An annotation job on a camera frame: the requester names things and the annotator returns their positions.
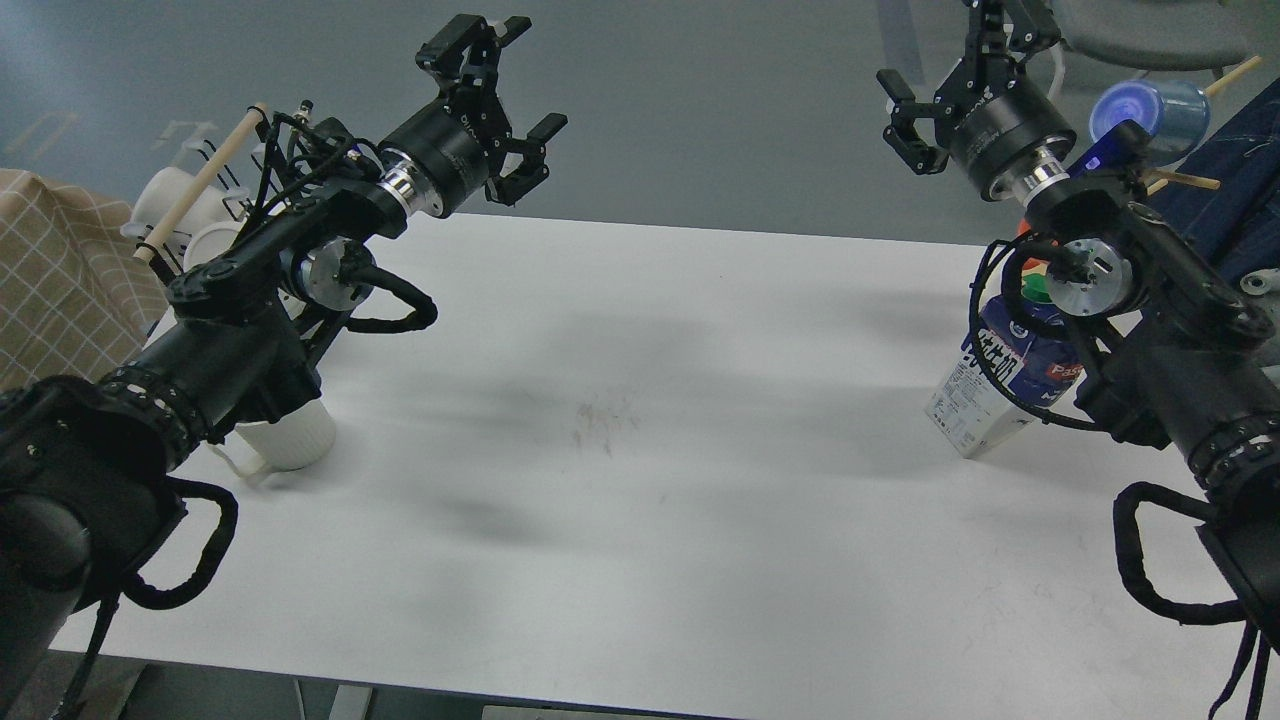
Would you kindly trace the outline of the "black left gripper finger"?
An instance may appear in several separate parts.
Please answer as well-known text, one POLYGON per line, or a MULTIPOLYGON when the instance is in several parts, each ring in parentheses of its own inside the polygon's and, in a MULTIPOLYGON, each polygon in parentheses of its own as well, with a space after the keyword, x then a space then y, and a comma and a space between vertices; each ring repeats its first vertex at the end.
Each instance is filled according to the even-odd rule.
POLYGON ((525 138, 517 138, 508 131, 497 136, 490 142, 486 200, 509 208, 543 183, 550 174, 547 145, 567 124, 567 115, 549 113, 525 138))
POLYGON ((525 15, 492 24, 481 15, 458 14, 416 53, 416 67, 426 72, 443 94, 457 90, 493 90, 500 53, 532 28, 525 15))

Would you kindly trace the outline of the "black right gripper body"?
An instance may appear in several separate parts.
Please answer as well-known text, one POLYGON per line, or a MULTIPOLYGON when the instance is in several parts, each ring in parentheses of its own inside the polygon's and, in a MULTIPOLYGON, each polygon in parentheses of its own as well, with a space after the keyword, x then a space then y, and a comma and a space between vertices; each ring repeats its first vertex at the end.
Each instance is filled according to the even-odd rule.
POLYGON ((957 60, 934 100, 943 105, 934 140, 987 202, 1012 196, 1005 176, 1014 167, 1042 150, 1062 160, 1076 143, 1059 109, 1007 56, 957 60))

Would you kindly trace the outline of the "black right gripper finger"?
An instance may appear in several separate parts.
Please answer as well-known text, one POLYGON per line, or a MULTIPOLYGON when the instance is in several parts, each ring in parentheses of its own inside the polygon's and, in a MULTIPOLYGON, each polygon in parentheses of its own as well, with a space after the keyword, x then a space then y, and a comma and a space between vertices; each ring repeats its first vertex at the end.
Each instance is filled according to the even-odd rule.
POLYGON ((919 120, 946 120, 951 106, 946 102, 920 102, 896 69, 877 70, 877 82, 890 100, 890 123, 883 140, 916 176, 942 173, 948 163, 945 149, 927 142, 918 132, 919 120))
POLYGON ((1044 1, 965 1, 968 31, 963 61, 975 76, 1015 76, 1028 59, 1062 41, 1044 1))

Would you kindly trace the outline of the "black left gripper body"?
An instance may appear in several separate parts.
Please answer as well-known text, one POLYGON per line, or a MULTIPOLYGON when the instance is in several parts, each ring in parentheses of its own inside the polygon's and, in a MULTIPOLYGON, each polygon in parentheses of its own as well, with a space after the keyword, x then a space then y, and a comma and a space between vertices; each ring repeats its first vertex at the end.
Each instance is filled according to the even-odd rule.
POLYGON ((490 142, 507 131, 515 136, 497 87, 439 90, 379 143, 379 184, 408 215, 447 218, 475 192, 486 196, 490 142))

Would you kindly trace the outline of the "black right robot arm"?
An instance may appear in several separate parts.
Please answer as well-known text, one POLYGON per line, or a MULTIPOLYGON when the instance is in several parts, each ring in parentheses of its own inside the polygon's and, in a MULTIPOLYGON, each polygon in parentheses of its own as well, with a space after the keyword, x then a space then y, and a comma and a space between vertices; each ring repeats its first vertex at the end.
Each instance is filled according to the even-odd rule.
POLYGON ((1076 133, 1027 77, 1027 63, 1061 38, 1046 4, 969 1, 966 13, 963 55, 929 99, 896 70, 878 70, 890 97, 884 141, 919 176, 954 163, 987 202, 1024 206, 1027 231, 980 260, 970 331, 1000 272, 1014 319, 1068 341, 1084 361, 1074 404, 1085 419, 1034 409, 1038 420, 1180 451, 1203 498, 1148 482, 1123 489, 1112 510, 1117 570, 1126 592, 1162 618, 1243 624, 1221 697, 1252 671, 1245 716, 1256 719, 1277 655, 1277 387, 1254 359, 1274 324, 1149 208, 1153 140, 1138 120, 1116 118, 1065 164, 1076 133), (1137 523, 1143 503, 1198 521, 1234 600, 1180 603, 1155 589, 1137 523))

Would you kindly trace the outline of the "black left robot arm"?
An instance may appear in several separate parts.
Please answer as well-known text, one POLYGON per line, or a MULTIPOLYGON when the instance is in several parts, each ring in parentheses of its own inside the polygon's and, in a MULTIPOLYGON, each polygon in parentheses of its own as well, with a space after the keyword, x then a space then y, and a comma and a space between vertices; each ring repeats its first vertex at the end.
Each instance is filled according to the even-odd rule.
POLYGON ((250 110, 265 156, 230 247, 182 274, 142 247, 174 327, 99 380, 55 375, 3 395, 4 710, 72 614, 97 610, 56 719, 77 716, 122 600, 168 610, 209 587, 238 505, 174 477, 202 442, 319 398, 319 360, 342 331, 436 320, 425 292, 376 264, 371 237, 398 237, 419 211, 448 218, 477 191, 511 206, 547 179, 566 117, 518 137, 497 92, 500 54, 530 26, 452 18, 415 58, 436 96, 378 143, 312 122, 308 102, 250 110))

